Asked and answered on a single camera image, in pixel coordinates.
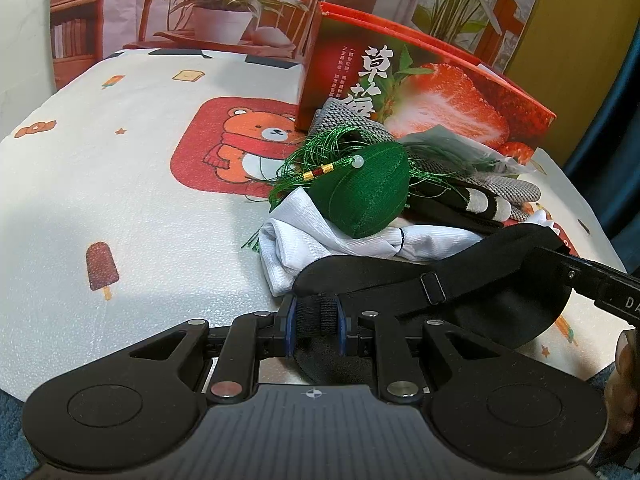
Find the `person's hand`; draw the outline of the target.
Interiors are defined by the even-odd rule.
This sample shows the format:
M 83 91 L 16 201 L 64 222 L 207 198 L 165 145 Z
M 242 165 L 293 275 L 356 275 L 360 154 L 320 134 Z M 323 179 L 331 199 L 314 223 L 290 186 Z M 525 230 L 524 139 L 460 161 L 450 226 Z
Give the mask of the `person's hand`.
M 615 352 L 615 367 L 604 390 L 608 411 L 608 430 L 604 444 L 616 445 L 634 428 L 639 409 L 639 390 L 634 386 L 636 374 L 637 330 L 623 330 L 618 337 Z

